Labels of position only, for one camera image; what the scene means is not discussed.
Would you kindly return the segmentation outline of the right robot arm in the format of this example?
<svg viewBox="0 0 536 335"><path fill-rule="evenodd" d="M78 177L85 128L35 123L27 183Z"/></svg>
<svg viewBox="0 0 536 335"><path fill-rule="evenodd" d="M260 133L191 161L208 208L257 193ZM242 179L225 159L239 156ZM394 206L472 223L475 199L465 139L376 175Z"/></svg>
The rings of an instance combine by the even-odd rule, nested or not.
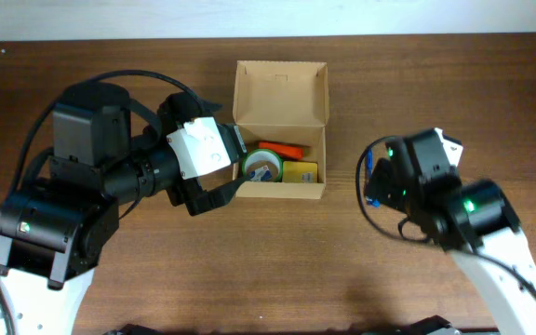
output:
<svg viewBox="0 0 536 335"><path fill-rule="evenodd" d="M402 213L396 233L367 221L387 238L449 254L501 334L536 334L536 264L521 220L494 181L462 182L462 151L438 127L375 140L356 163L359 208Z"/></svg>

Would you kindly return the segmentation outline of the brown cardboard box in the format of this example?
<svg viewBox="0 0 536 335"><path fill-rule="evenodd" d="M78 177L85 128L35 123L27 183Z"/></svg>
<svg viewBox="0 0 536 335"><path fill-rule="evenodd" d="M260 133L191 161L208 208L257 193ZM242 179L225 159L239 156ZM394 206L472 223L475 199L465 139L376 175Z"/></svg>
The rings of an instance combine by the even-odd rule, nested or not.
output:
<svg viewBox="0 0 536 335"><path fill-rule="evenodd" d="M326 189L328 66L324 62L240 60L236 66L233 118L249 150L261 141L303 149L317 164L312 182L247 181L241 198L313 199Z"/></svg>

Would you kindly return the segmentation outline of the blue ballpoint pen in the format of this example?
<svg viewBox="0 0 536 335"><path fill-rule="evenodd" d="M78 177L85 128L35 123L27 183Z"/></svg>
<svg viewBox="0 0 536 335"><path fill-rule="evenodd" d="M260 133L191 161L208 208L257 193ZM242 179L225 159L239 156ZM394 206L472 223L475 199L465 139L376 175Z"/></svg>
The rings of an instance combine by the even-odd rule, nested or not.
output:
<svg viewBox="0 0 536 335"><path fill-rule="evenodd" d="M373 152L371 150L368 150L365 158L365 183L364 183L364 189L363 194L366 200L366 204L370 207L378 208L380 206L380 202L378 199L373 199L369 197L368 195L368 187L369 187L369 181L372 176L372 170L373 170Z"/></svg>

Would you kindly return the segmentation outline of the yellow sticky note pad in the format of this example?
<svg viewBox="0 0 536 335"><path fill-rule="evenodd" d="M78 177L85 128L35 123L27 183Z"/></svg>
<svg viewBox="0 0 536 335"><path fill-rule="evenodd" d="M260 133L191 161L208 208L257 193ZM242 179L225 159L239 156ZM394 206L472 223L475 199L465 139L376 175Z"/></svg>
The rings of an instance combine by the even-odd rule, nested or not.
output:
<svg viewBox="0 0 536 335"><path fill-rule="evenodd" d="M282 182L317 183L318 164L315 162L284 161Z"/></svg>

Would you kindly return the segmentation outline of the small blue white card box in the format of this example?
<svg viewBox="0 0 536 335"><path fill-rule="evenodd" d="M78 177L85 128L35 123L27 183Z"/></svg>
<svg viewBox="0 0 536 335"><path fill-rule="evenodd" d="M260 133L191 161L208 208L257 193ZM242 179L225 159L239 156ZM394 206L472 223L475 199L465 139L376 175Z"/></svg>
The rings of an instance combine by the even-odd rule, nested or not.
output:
<svg viewBox="0 0 536 335"><path fill-rule="evenodd" d="M249 178L252 181L270 181L273 177L270 168L267 165L257 167L249 172Z"/></svg>

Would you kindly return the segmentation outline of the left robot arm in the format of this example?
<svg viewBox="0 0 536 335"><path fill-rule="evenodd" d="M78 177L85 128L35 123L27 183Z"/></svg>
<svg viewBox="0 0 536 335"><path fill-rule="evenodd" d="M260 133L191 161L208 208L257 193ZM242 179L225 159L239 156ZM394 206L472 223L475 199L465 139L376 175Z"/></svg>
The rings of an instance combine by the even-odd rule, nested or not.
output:
<svg viewBox="0 0 536 335"><path fill-rule="evenodd" d="M141 200L166 192L191 215L231 201L241 180L199 181L247 152L217 111L188 91L156 111L111 83L63 91L52 146L0 207L0 334L70 333L104 245Z"/></svg>

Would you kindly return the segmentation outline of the orange highlighter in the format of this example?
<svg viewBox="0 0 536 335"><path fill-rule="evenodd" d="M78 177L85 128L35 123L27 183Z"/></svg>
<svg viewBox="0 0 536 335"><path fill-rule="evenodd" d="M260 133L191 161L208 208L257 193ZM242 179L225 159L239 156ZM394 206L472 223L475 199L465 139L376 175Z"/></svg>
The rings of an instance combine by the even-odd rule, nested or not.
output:
<svg viewBox="0 0 536 335"><path fill-rule="evenodd" d="M282 144L269 141L260 141L258 144L260 149L271 150L281 157L293 160L301 160L303 158L303 149L300 146Z"/></svg>

